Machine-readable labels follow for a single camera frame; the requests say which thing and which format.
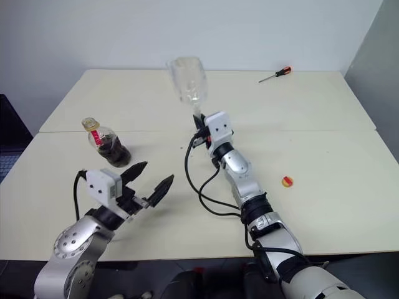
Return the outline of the dark open laptop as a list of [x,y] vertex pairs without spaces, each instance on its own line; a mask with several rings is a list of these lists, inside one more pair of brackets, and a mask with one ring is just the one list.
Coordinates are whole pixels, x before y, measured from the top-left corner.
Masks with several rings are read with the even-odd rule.
[[5,94],[0,94],[0,183],[15,165],[33,136]]

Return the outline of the grey partition panel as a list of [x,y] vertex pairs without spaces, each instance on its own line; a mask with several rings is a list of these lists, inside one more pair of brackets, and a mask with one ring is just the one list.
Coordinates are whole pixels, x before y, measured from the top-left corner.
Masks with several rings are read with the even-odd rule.
[[399,130],[399,0],[383,0],[345,79],[378,131]]

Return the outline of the red and black screwdriver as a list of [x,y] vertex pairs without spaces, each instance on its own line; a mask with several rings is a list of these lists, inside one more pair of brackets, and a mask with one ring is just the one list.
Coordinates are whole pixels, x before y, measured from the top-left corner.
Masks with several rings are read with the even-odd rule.
[[275,72],[274,75],[270,75],[270,76],[258,81],[258,83],[263,83],[266,80],[269,80],[271,78],[281,77],[281,76],[287,75],[287,74],[289,74],[291,72],[292,72],[292,67],[291,66],[285,66],[282,69],[280,69],[277,72]]

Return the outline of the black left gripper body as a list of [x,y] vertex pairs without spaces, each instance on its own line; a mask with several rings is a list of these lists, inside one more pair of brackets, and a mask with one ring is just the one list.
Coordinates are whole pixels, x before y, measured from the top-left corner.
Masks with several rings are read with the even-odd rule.
[[122,187],[122,195],[116,199],[116,202],[116,214],[121,219],[131,219],[141,210],[154,207],[149,199],[138,197],[136,192],[127,186]]

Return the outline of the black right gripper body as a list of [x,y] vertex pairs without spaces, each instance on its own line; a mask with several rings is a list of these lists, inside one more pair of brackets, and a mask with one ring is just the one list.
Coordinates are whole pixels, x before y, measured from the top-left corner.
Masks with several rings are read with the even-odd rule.
[[191,145],[192,148],[196,148],[202,144],[205,144],[207,148],[211,146],[211,133],[208,126],[198,128],[193,138],[194,140]]

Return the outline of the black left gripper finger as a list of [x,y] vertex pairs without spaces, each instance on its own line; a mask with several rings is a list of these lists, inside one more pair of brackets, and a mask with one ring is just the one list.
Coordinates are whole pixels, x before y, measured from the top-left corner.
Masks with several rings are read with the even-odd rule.
[[142,161],[137,164],[132,165],[127,170],[125,170],[121,175],[122,185],[125,186],[126,184],[134,181],[145,169],[147,166],[147,161]]
[[147,199],[149,206],[155,207],[168,193],[174,180],[174,175],[170,175],[162,180],[154,189],[153,194]]

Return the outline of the clear plastic cola bottle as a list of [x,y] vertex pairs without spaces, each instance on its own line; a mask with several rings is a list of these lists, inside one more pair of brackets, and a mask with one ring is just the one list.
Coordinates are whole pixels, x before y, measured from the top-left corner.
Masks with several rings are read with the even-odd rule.
[[96,119],[91,117],[84,118],[82,126],[88,132],[89,143],[109,164],[116,168],[129,164],[131,154],[121,144],[118,135],[112,129],[101,126]]

